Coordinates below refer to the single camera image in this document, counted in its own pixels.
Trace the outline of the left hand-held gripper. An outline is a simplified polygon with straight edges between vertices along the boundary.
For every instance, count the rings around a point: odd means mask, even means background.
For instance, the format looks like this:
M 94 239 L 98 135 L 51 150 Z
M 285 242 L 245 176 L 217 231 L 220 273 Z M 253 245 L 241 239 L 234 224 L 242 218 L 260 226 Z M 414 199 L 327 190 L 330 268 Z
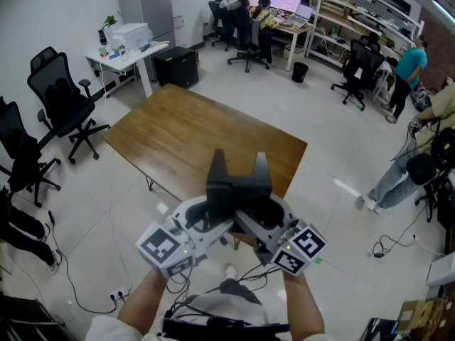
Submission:
M 234 225 L 233 220 L 219 222 L 208 229 L 206 196 L 183 201 L 173 218 L 152 222 L 136 242 L 145 260 L 165 278 L 171 278 L 198 265 L 210 246 Z

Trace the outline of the black mesh office chair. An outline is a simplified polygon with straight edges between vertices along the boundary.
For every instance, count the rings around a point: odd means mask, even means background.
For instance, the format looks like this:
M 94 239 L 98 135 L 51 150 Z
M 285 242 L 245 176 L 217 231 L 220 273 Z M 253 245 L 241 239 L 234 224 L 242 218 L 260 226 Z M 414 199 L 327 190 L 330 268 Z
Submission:
M 40 208 L 40 184 L 45 183 L 57 191 L 61 189 L 58 184 L 45 177 L 54 164 L 61 164 L 61 160 L 52 158 L 49 162 L 40 161 L 42 143 L 27 133 L 17 103 L 5 103 L 3 97 L 0 97 L 0 144 L 13 161 L 10 170 L 0 166 L 0 171 L 9 177 L 8 186 L 12 193 L 22 190 L 33 192 L 33 203 Z
M 354 97 L 359 103 L 360 111 L 365 110 L 364 93 L 373 88 L 374 76 L 385 58 L 380 52 L 380 44 L 377 39 L 370 39 L 370 36 L 362 36 L 360 40 L 353 39 L 350 43 L 350 54 L 343 64 L 342 84 L 332 84 L 331 90 L 335 88 L 346 91 L 342 103 L 347 104 L 349 97 Z
M 209 1 L 208 5 L 213 15 L 214 35 L 218 38 L 217 40 L 211 41 L 211 46 L 214 47 L 215 45 L 222 44 L 225 46 L 225 52 L 228 52 L 232 45 L 232 38 L 235 30 L 231 19 L 232 16 L 229 11 L 220 8 L 219 1 Z
M 234 61 L 245 61 L 245 72 L 250 72 L 250 63 L 270 69 L 267 59 L 263 57 L 264 44 L 259 41 L 262 32 L 261 21 L 250 17 L 247 8 L 240 7 L 234 11 L 235 28 L 237 29 L 237 55 L 227 59 L 227 64 Z
M 70 74 L 68 57 L 48 46 L 31 61 L 31 74 L 27 84 L 41 101 L 43 108 L 37 113 L 39 122 L 45 124 L 58 138 L 68 137 L 73 148 L 68 156 L 71 164 L 81 143 L 85 142 L 92 151 L 93 158 L 99 154 L 89 137 L 109 129 L 110 125 L 98 126 L 91 117 L 95 103 L 90 94 L 90 81 L 82 79 L 74 83 Z

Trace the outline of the person's right forearm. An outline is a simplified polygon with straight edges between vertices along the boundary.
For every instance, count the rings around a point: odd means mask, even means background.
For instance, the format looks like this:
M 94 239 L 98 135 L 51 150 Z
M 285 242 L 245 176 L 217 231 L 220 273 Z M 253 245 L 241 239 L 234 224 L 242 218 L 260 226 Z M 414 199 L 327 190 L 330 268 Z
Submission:
M 293 276 L 284 272 L 283 279 L 292 341 L 304 341 L 311 336 L 324 334 L 323 317 L 305 276 Z

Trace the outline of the ceiling tube light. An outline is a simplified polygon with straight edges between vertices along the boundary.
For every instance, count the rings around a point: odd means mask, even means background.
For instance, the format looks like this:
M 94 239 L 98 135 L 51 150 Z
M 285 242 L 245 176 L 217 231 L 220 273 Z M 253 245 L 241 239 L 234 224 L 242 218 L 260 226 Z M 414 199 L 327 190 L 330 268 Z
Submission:
M 455 3 L 445 0 L 432 0 L 435 6 L 438 6 L 446 15 L 455 18 Z

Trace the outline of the white shelf unit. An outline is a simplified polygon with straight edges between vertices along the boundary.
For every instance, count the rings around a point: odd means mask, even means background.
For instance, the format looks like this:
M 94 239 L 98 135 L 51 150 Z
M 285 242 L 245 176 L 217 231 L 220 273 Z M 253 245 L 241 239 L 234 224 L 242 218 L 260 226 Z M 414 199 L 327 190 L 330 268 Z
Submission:
M 301 0 L 314 9 L 307 56 L 342 66 L 354 38 L 376 33 L 382 54 L 399 59 L 413 47 L 423 20 L 408 16 L 383 0 Z

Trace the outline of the white power strip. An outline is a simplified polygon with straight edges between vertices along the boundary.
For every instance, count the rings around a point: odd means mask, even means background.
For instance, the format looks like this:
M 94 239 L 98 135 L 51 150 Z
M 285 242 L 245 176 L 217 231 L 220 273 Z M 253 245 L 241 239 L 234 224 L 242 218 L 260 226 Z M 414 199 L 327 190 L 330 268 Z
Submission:
M 125 302 L 127 297 L 129 296 L 130 289 L 129 288 L 121 288 L 116 291 L 110 293 L 110 298 L 118 303 L 118 302 Z

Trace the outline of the brown cardboard box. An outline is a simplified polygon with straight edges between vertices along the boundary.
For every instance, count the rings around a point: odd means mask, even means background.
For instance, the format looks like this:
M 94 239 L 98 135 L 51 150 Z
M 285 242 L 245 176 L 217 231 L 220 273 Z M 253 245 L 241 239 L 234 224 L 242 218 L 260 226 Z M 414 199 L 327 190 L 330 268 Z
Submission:
M 446 310 L 447 299 L 434 298 L 429 301 L 406 301 L 402 304 L 395 330 L 411 332 L 414 329 L 434 329 Z

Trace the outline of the black cabinet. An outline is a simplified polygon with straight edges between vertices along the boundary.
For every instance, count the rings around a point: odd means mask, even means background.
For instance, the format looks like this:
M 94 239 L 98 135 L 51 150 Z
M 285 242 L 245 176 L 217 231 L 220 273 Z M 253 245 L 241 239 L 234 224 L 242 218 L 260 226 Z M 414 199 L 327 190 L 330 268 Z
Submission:
M 188 88 L 199 82 L 198 55 L 195 50 L 175 47 L 155 54 L 154 66 L 159 84 Z

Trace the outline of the wooden table with metal legs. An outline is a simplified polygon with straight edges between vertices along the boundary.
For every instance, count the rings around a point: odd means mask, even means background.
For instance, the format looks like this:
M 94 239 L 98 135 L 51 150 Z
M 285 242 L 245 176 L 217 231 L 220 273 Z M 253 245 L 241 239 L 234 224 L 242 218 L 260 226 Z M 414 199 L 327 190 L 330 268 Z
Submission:
M 216 149 L 230 175 L 249 175 L 266 153 L 272 196 L 284 199 L 307 144 L 207 97 L 167 84 L 121 118 L 104 140 L 181 202 L 206 193 Z

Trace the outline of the light wooden desk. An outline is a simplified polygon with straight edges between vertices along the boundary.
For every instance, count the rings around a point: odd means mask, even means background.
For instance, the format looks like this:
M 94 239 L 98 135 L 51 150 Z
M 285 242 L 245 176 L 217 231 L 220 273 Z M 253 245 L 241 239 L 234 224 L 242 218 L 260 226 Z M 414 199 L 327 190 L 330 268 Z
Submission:
M 294 62 L 294 55 L 296 52 L 296 46 L 301 36 L 304 37 L 304 44 L 302 45 L 304 57 L 307 56 L 309 49 L 310 38 L 312 37 L 314 26 L 310 23 L 305 24 L 301 28 L 292 26 L 278 25 L 273 29 L 272 40 L 276 43 L 280 43 L 283 46 L 289 45 L 289 56 L 287 58 L 287 65 L 285 70 L 290 72 Z

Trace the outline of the person's left forearm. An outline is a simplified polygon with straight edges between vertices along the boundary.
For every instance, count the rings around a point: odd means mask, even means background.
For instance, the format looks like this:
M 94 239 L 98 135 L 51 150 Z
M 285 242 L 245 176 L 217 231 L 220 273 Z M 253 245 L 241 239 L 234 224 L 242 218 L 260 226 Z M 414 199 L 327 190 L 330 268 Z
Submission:
M 117 319 L 142 336 L 147 334 L 155 321 L 167 283 L 168 279 L 156 269 L 150 270 L 120 308 Z

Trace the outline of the white desk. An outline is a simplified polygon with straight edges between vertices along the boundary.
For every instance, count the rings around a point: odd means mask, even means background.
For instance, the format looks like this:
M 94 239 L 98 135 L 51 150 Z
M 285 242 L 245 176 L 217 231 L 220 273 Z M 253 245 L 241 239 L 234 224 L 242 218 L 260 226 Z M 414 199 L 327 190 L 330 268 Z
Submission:
M 152 88 L 150 84 L 149 74 L 145 66 L 145 60 L 149 56 L 164 50 L 169 47 L 169 42 L 153 42 L 151 47 L 147 48 L 143 52 L 138 50 L 128 51 L 127 58 L 121 58 L 120 56 L 115 58 L 110 58 L 109 55 L 102 57 L 97 49 L 91 50 L 85 54 L 85 57 L 88 60 L 93 61 L 95 64 L 98 64 L 100 67 L 109 68 L 115 72 L 124 72 L 127 68 L 131 66 L 137 66 L 139 68 L 139 76 L 141 83 L 144 89 L 146 98 L 152 95 Z

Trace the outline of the open silver laptop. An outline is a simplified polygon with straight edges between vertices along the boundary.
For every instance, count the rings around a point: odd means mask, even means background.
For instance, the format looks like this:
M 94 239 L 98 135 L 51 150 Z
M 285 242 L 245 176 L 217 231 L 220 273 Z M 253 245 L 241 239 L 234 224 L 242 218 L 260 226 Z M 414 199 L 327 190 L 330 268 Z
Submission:
M 287 22 L 296 29 L 303 28 L 310 20 L 314 9 L 310 6 L 298 4 L 296 11 L 290 15 Z

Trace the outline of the black flat box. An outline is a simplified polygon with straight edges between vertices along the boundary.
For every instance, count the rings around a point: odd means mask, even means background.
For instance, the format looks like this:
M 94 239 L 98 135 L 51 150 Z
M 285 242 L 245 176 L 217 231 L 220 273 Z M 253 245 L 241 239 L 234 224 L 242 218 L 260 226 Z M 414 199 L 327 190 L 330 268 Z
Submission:
M 359 341 L 395 341 L 398 321 L 371 318 Z

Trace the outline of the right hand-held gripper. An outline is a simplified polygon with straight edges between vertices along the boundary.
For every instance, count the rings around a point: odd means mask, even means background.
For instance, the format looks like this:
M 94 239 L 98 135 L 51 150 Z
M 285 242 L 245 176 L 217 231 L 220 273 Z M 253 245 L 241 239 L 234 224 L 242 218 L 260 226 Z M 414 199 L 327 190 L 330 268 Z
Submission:
M 235 221 L 245 234 L 257 240 L 255 253 L 263 265 L 277 266 L 292 276 L 301 275 L 328 242 L 312 224 L 298 220 L 287 201 L 273 195 L 272 202 L 275 226 L 266 228 L 242 210 L 235 212 Z

